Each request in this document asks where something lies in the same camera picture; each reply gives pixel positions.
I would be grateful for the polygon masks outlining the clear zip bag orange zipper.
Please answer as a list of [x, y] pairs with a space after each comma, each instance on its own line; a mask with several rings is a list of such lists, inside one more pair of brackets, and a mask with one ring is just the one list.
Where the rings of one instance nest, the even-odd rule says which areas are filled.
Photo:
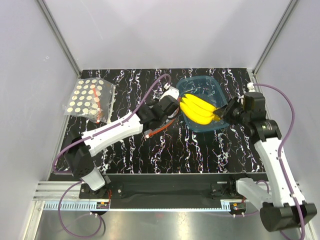
[[163, 131], [168, 126], [170, 126], [174, 121], [174, 119], [173, 120], [165, 120], [165, 121], [156, 120], [156, 117], [152, 113], [152, 110], [150, 107], [150, 105], [153, 103], [147, 104], [147, 107], [148, 107], [148, 109], [146, 110], [147, 122], [145, 122], [143, 125], [143, 129], [144, 129], [143, 134], [146, 139], [151, 138], [155, 134]]

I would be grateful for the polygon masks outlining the yellow toy banana bunch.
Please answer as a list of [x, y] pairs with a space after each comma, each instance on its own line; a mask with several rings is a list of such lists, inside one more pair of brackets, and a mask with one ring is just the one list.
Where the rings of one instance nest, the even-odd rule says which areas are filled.
[[188, 119], [199, 125], [209, 125], [211, 122], [221, 120], [214, 114], [214, 111], [218, 109], [217, 107], [193, 94], [185, 94], [181, 98], [179, 106]]

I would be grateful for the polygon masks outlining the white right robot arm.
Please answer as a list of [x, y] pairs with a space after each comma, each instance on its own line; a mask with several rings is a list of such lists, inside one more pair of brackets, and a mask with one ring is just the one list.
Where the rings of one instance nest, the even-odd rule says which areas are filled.
[[318, 213], [308, 203], [296, 184], [283, 149], [283, 138], [276, 121], [266, 117], [266, 100], [260, 92], [247, 92], [243, 99], [234, 97], [224, 107], [222, 118], [241, 125], [264, 165], [271, 192], [263, 190], [253, 179], [240, 178], [227, 185], [228, 195], [241, 195], [258, 210], [269, 232], [302, 229]]

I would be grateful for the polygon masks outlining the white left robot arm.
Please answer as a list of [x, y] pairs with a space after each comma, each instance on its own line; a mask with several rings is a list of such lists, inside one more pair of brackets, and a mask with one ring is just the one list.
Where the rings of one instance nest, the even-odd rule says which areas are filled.
[[178, 108], [178, 98], [166, 95], [154, 105], [143, 104], [135, 113], [129, 112], [112, 123], [73, 136], [63, 153], [71, 174], [86, 183], [95, 197], [103, 198], [108, 193], [108, 186], [93, 157], [128, 137], [159, 129]]

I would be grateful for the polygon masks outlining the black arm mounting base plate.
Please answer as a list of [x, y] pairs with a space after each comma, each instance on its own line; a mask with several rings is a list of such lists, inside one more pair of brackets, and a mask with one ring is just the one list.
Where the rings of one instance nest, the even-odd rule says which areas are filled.
[[161, 174], [109, 174], [107, 187], [122, 187], [126, 197], [141, 195], [203, 195], [205, 197], [227, 197], [228, 199], [247, 198], [250, 202], [258, 199], [267, 191], [258, 191], [254, 185], [254, 196], [236, 191], [236, 182], [240, 179], [252, 179], [254, 182], [267, 180], [266, 173], [161, 173]]

